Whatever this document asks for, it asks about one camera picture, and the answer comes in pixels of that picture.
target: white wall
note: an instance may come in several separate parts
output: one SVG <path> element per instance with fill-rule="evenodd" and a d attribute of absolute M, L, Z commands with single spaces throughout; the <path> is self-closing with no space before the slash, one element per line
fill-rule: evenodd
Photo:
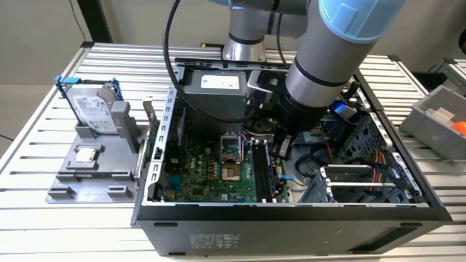
<path fill-rule="evenodd" d="M 81 42 L 68 0 L 0 0 L 0 84 L 52 85 Z"/>
<path fill-rule="evenodd" d="M 105 15 L 115 16 L 109 26 L 119 40 L 131 44 L 161 44 L 163 26 L 171 0 L 101 0 Z M 372 54 L 398 55 L 411 70 L 427 70 L 443 57 L 462 58 L 456 47 L 466 28 L 464 0 L 407 0 L 391 32 L 378 42 Z M 175 17 L 172 45 L 199 46 L 201 42 L 225 43 L 229 13 L 207 0 L 183 1 Z M 284 49 L 296 41 L 283 39 Z M 275 48 L 273 37 L 265 45 Z"/>

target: motherboard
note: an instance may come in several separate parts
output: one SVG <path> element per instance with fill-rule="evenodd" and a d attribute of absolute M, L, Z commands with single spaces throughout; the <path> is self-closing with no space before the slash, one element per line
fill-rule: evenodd
<path fill-rule="evenodd" d="M 164 201 L 256 203 L 267 198 L 287 203 L 285 181 L 277 178 L 283 161 L 259 154 L 259 147 L 265 145 L 235 134 L 220 140 L 188 136 L 184 168 L 167 172 Z"/>

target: aluminum extrusion table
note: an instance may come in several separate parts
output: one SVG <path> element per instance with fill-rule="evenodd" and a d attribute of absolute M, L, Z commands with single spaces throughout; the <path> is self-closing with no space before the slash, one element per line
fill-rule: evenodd
<path fill-rule="evenodd" d="M 171 56 L 219 59 L 217 48 L 171 48 Z M 293 52 L 284 56 L 291 63 Z M 268 62 L 279 62 L 268 51 Z M 399 125 L 410 106 L 426 91 L 399 61 L 388 56 L 368 56 L 360 65 L 368 85 L 394 125 Z M 62 76 L 121 82 L 131 115 L 147 123 L 141 106 L 153 97 L 161 115 L 169 79 L 161 48 L 155 46 L 95 44 L 83 47 Z M 0 160 L 0 261 L 172 261 L 161 258 L 140 229 L 129 227 L 132 204 L 53 204 L 45 202 L 75 138 L 75 117 L 54 88 L 4 157 Z M 435 192 L 447 206 L 454 224 L 420 236 L 383 255 L 292 257 L 179 257 L 195 261 L 466 261 L 466 162 L 447 162 L 412 137 L 400 133 L 408 151 Z"/>

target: metal computer chassis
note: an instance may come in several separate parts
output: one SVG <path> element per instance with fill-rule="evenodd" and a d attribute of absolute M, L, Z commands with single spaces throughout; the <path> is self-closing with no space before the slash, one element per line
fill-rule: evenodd
<path fill-rule="evenodd" d="M 177 59 L 185 67 L 220 70 L 285 70 L 253 62 Z M 386 203 L 164 203 L 148 200 L 163 177 L 164 149 L 176 90 L 168 90 L 155 150 L 135 202 L 132 225 L 140 227 L 159 255 L 285 255 L 383 253 L 444 225 L 451 218 L 387 120 L 358 72 L 359 92 L 379 119 L 396 156 L 412 175 L 423 204 Z"/>

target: white sticker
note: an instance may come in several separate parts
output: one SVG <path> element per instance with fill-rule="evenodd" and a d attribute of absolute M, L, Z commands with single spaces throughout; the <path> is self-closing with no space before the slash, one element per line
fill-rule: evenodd
<path fill-rule="evenodd" d="M 239 89 L 239 77 L 231 75 L 203 75 L 201 88 Z"/>
<path fill-rule="evenodd" d="M 75 101 L 87 125 L 101 134 L 115 133 L 116 127 L 105 101 L 89 96 L 75 96 Z"/>

